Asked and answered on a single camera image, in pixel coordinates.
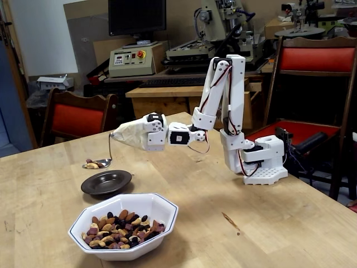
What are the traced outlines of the white moving gripper finger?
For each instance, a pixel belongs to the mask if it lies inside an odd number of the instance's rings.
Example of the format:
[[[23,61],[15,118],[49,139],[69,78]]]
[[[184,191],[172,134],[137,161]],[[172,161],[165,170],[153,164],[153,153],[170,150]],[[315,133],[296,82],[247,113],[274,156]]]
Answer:
[[[143,117],[143,128],[146,132],[160,132],[165,128],[164,114],[148,114]]]

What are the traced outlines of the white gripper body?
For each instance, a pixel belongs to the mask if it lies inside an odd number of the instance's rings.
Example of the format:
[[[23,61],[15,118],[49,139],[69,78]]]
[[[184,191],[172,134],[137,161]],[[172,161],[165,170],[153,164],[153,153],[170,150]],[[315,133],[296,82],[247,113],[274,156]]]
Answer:
[[[165,149],[167,136],[167,121],[165,118],[165,128],[160,132],[147,132],[147,151],[163,151]]]

